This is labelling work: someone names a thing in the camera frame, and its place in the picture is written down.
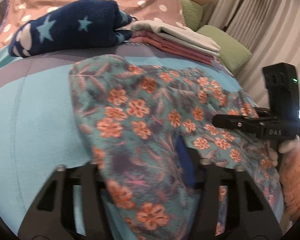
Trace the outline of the white gloved right hand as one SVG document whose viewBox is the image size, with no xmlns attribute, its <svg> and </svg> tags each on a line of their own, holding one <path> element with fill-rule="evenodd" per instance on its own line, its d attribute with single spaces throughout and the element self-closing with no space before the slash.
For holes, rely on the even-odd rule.
<svg viewBox="0 0 300 240">
<path fill-rule="evenodd" d="M 279 152 L 269 151 L 270 162 L 275 166 L 279 166 L 279 156 L 282 156 L 281 165 L 287 165 L 294 157 L 300 153 L 300 137 L 297 135 L 295 139 L 286 140 L 279 144 Z"/>
</svg>

